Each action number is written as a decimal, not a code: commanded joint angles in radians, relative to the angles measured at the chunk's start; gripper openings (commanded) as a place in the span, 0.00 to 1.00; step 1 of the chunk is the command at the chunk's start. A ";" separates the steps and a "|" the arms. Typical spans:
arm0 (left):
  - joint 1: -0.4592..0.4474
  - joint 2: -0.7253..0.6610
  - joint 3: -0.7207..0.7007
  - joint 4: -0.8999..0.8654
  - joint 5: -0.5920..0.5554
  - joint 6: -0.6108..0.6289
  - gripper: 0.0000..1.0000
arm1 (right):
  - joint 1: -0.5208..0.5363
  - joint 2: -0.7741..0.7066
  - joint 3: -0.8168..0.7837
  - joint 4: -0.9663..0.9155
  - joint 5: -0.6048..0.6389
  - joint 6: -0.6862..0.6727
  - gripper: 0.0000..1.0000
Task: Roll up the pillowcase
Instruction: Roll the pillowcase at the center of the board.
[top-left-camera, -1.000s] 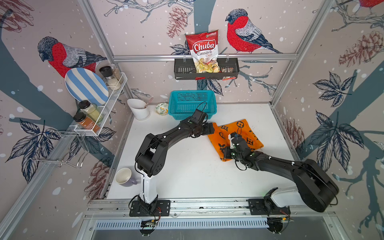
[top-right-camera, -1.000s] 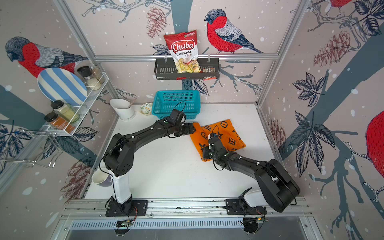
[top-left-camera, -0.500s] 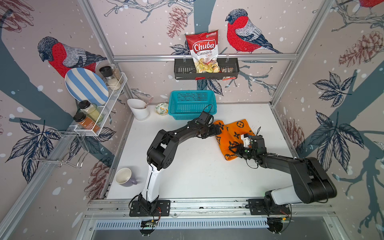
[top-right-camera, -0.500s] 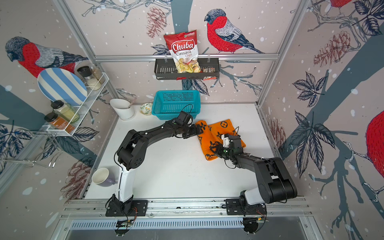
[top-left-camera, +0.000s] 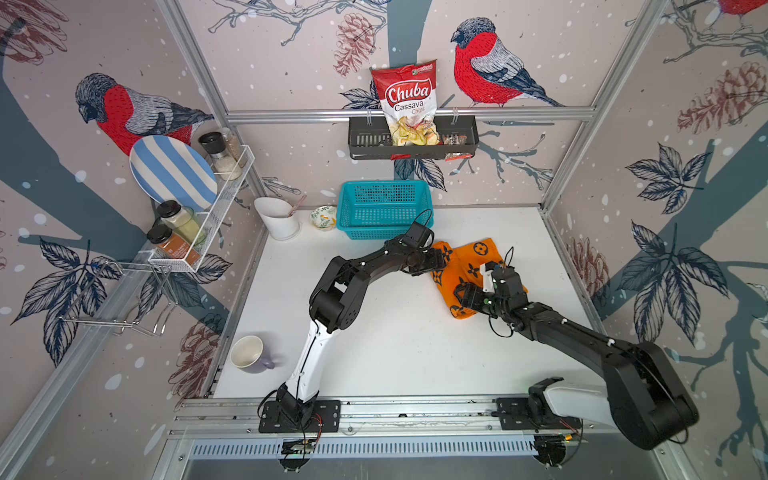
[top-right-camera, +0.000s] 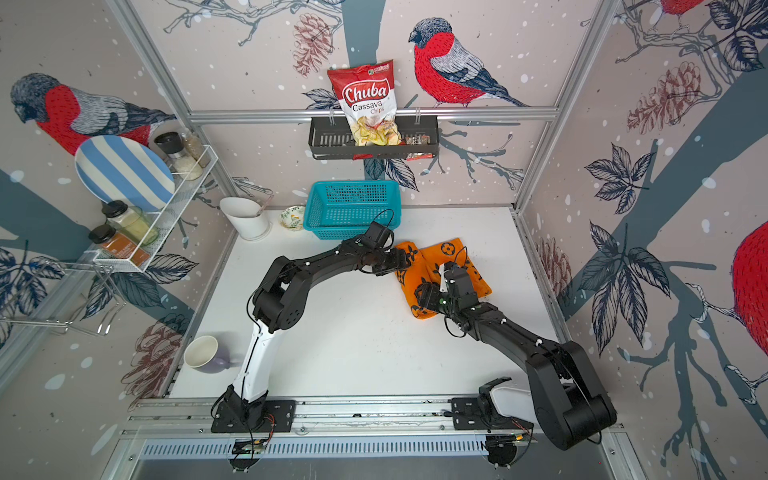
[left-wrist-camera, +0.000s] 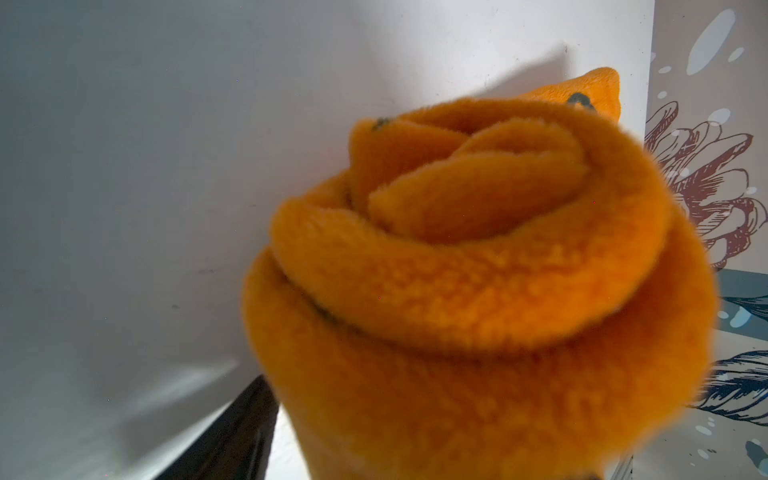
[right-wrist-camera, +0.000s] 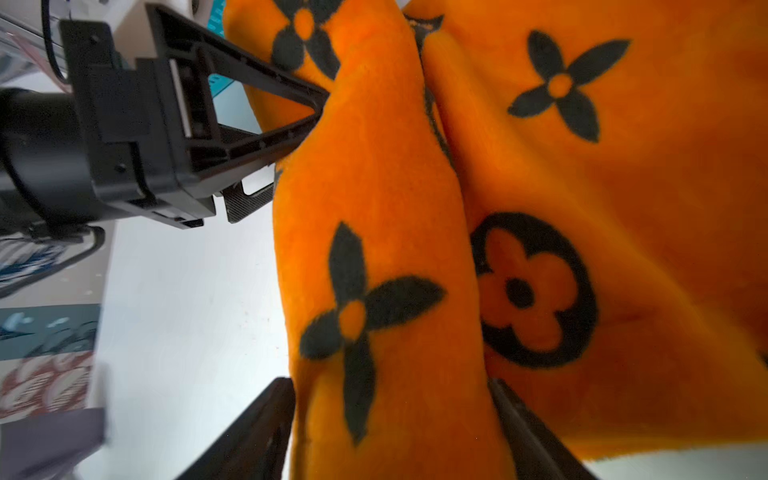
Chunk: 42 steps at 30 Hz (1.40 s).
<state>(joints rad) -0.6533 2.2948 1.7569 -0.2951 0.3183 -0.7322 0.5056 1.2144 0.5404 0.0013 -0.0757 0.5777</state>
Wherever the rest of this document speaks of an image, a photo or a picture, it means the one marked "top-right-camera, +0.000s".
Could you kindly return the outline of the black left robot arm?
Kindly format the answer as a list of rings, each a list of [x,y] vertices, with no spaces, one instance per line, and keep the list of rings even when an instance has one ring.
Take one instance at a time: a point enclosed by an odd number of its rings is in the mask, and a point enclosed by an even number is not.
[[[412,261],[404,251],[387,244],[391,237],[390,231],[363,234],[312,257],[275,259],[248,300],[252,335],[223,402],[239,416],[255,416],[260,411],[282,333],[301,319],[314,286],[352,271],[375,276],[406,271]]]

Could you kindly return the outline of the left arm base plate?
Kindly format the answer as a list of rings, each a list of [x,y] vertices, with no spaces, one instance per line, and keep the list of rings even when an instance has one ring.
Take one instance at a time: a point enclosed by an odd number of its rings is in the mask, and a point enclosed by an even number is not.
[[[238,400],[222,400],[214,410],[211,432],[287,433],[292,428],[296,405],[295,400],[267,400],[244,407]]]

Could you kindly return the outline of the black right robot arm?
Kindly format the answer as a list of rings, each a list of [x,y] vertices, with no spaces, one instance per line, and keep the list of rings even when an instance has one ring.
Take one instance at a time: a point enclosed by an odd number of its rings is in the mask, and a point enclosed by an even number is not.
[[[494,347],[527,375],[536,423],[567,450],[617,422],[616,409],[583,347],[543,338],[479,300],[468,269],[447,264],[447,289],[416,288],[419,307],[443,315],[471,338]]]

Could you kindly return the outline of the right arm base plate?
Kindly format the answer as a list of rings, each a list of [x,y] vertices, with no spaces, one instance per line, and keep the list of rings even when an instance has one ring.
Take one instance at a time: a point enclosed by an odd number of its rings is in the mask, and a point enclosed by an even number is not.
[[[454,397],[450,407],[443,411],[445,417],[453,421],[455,430],[524,430],[534,428],[532,422],[517,418],[504,417],[497,412],[489,400],[481,396]]]

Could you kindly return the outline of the orange patterned pillowcase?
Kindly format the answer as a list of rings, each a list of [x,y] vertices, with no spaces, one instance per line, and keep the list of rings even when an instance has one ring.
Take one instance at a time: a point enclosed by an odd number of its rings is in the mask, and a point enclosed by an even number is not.
[[[444,265],[448,262],[454,262],[467,268],[479,299],[492,293],[491,288],[466,255],[466,248],[460,239],[443,242],[426,249],[419,249],[411,242],[403,242],[395,248],[406,251],[412,260],[411,267],[407,271],[397,272],[396,277],[401,284],[411,313],[417,319],[424,320],[438,315],[438,313],[423,310],[418,306],[415,291],[423,282],[438,283],[442,288],[445,288],[445,281],[442,276],[445,270]],[[507,316],[495,305],[480,300],[476,307],[462,311],[456,318],[443,316],[447,320],[452,320],[462,332],[486,343],[490,341],[493,332],[500,332],[502,326],[508,322]]]

